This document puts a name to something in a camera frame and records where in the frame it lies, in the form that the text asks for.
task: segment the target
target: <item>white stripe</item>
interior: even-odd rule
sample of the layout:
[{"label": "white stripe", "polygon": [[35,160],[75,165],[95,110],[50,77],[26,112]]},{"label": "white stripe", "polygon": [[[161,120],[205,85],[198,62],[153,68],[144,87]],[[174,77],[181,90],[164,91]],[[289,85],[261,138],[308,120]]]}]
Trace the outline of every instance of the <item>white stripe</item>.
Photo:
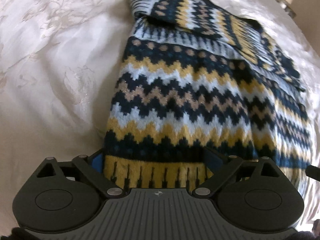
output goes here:
[{"label": "white stripe", "polygon": [[286,81],[284,81],[282,78],[278,77],[276,74],[273,74],[269,71],[263,70],[262,68],[257,67],[256,65],[248,62],[250,67],[261,74],[262,76],[271,79],[279,85],[279,87],[286,92],[289,96],[293,97],[298,103],[304,104],[304,99],[300,96],[296,88],[292,85],[289,85]]},{"label": "white stripe", "polygon": [[193,6],[194,6],[194,0],[188,0],[188,8],[185,10],[186,13],[186,17],[187,17],[187,24],[186,24],[186,28],[193,30],[195,28],[198,27],[198,25],[196,24],[195,21],[195,16],[193,15],[193,13],[196,11],[194,10]]},{"label": "white stripe", "polygon": [[[275,109],[275,113],[278,115],[278,116],[281,116],[282,117],[282,119],[283,120],[285,120],[285,121],[291,121],[291,123],[292,124],[294,124],[295,126],[297,126],[298,128],[300,128],[300,130],[301,131],[308,131],[308,130],[306,130],[306,127],[305,126],[303,126],[302,125],[302,123],[301,122],[299,122],[297,119],[293,119],[291,116],[287,116],[282,110],[280,110],[280,109]],[[270,126],[269,126],[269,124],[265,124],[264,125],[264,127],[261,129],[261,130],[259,130],[258,129],[258,127],[257,127],[257,125],[255,124],[255,123],[253,123],[252,124],[252,130],[257,134],[257,135],[259,135],[259,134],[261,134],[261,135],[263,135],[263,134],[266,134],[267,132],[268,132],[268,130],[271,130],[270,129]]]},{"label": "white stripe", "polygon": [[302,144],[297,144],[294,141],[290,142],[287,137],[283,136],[281,130],[277,127],[271,131],[268,123],[266,123],[261,130],[257,127],[257,124],[252,123],[251,129],[252,133],[254,133],[260,140],[266,134],[269,134],[275,140],[277,148],[281,148],[282,145],[285,145],[286,148],[290,147],[290,149],[298,149],[299,152],[309,150],[309,148],[305,148]]},{"label": "white stripe", "polygon": [[201,128],[205,135],[209,135],[213,128],[217,130],[218,136],[221,136],[222,130],[225,128],[229,128],[230,135],[233,135],[232,132],[235,133],[238,128],[243,129],[245,134],[250,132],[250,126],[245,124],[243,117],[239,119],[237,125],[232,124],[230,117],[227,117],[223,125],[221,125],[216,115],[213,117],[212,121],[207,124],[202,115],[199,115],[195,122],[191,122],[187,113],[184,113],[183,117],[177,120],[173,112],[167,112],[166,117],[164,118],[158,117],[155,109],[151,109],[149,115],[146,117],[139,116],[139,112],[138,108],[135,107],[131,109],[129,114],[123,114],[121,112],[121,106],[119,103],[116,103],[112,106],[110,118],[116,118],[121,128],[126,127],[128,122],[135,121],[139,130],[145,130],[149,123],[153,123],[157,132],[160,132],[166,124],[170,124],[174,127],[175,133],[179,133],[182,127],[186,125],[191,135],[193,135],[198,128]]},{"label": "white stripe", "polygon": [[276,145],[277,148],[279,150],[281,150],[282,148],[286,151],[289,152],[287,155],[288,157],[290,156],[290,153],[292,153],[293,151],[296,151],[296,153],[298,153],[298,158],[302,159],[303,161],[307,161],[307,154],[306,152],[310,151],[310,148],[308,147],[304,147],[302,144],[300,143],[296,143],[293,140],[289,141],[288,138],[284,138],[280,133],[278,133],[277,129],[276,129],[276,133],[275,133],[275,141],[276,141]]},{"label": "white stripe", "polygon": [[292,117],[291,115],[284,112],[280,107],[276,107],[275,112],[278,116],[282,117],[283,120],[286,120],[287,122],[290,121],[295,126],[300,128],[301,130],[306,130],[306,126],[301,122],[301,119],[296,119],[296,118]]},{"label": "white stripe", "polygon": [[120,70],[119,76],[122,76],[125,73],[130,73],[133,80],[138,79],[139,76],[144,76],[147,78],[148,84],[151,84],[157,78],[161,78],[164,85],[168,85],[171,80],[176,80],[181,88],[184,88],[189,84],[194,91],[198,91],[200,86],[204,86],[208,92],[212,92],[213,89],[216,88],[222,95],[229,90],[233,96],[240,96],[241,99],[247,98],[249,102],[252,102],[255,97],[262,103],[266,98],[268,98],[269,101],[274,102],[274,97],[271,98],[270,94],[265,89],[263,92],[255,89],[249,93],[245,89],[239,90],[238,86],[233,87],[229,82],[225,82],[224,85],[220,85],[217,79],[209,82],[205,75],[201,75],[198,80],[194,80],[191,74],[187,74],[182,78],[177,70],[174,70],[169,74],[165,73],[162,68],[157,69],[155,72],[150,72],[146,66],[136,69],[131,63],[128,63]]},{"label": "white stripe", "polygon": [[168,44],[175,44],[175,45],[182,45],[189,48],[193,48],[196,50],[206,50],[212,54],[223,56],[228,59],[243,59],[243,57],[238,54],[232,46],[223,42],[213,42],[213,46],[210,44],[210,40],[207,38],[199,38],[199,42],[197,42],[196,37],[193,35],[190,38],[184,31],[176,30],[176,37],[174,38],[173,32],[168,34],[168,37],[165,37],[165,29],[157,29],[155,28],[153,34],[150,34],[149,28],[145,31],[143,30],[143,25],[138,27],[140,21],[136,22],[136,26],[132,31],[131,36],[136,37],[140,40],[147,40],[147,41],[154,41],[157,43],[168,43]]},{"label": "white stripe", "polygon": [[221,28],[221,25],[223,24],[223,22],[221,22],[221,24],[219,24],[218,19],[218,14],[217,14],[217,9],[213,8],[210,9],[210,16],[211,19],[209,20],[211,23],[213,23],[215,25],[215,27],[217,28],[217,30],[219,31],[219,34],[221,35],[220,40],[224,41],[224,42],[228,42],[229,39],[224,35],[224,30]]}]

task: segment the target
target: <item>blue part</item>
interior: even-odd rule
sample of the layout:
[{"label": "blue part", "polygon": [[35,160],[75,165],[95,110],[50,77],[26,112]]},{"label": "blue part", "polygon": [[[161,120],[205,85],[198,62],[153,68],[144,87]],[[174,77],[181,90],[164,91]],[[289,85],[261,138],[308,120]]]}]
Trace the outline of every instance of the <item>blue part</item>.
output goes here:
[{"label": "blue part", "polygon": [[102,173],[103,171],[103,154],[100,153],[97,155],[91,163],[92,168],[94,168],[97,172]]},{"label": "blue part", "polygon": [[216,173],[223,166],[223,161],[215,154],[210,152],[209,150],[204,150],[204,165],[212,171]]}]

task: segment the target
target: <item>logo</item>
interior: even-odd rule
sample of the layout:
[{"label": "logo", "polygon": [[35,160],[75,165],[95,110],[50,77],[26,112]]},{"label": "logo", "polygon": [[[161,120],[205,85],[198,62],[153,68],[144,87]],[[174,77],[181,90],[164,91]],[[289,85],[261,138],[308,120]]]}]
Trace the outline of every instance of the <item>logo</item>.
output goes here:
[{"label": "logo", "polygon": [[159,197],[164,193],[162,191],[160,191],[160,190],[157,190],[154,194]]}]

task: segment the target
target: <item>knitted fabric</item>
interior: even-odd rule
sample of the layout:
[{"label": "knitted fabric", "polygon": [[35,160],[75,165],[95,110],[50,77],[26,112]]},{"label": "knitted fabric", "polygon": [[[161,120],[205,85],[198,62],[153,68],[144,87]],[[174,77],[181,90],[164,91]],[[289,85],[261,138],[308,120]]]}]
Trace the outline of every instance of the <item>knitted fabric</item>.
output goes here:
[{"label": "knitted fabric", "polygon": [[304,193],[308,117],[299,73],[261,25],[209,0],[130,0],[105,136],[118,186],[186,187],[212,176],[203,147],[272,158]]}]

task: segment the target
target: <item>knitted scarf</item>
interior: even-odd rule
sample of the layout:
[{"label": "knitted scarf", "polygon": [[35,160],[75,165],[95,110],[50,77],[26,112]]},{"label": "knitted scarf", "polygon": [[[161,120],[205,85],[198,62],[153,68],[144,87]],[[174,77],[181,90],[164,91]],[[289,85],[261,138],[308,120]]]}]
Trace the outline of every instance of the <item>knitted scarf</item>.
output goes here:
[{"label": "knitted scarf", "polygon": [[261,25],[209,0],[130,0],[135,25],[112,99],[105,176],[188,190],[212,176],[203,148],[272,158],[304,193],[303,87]]}]

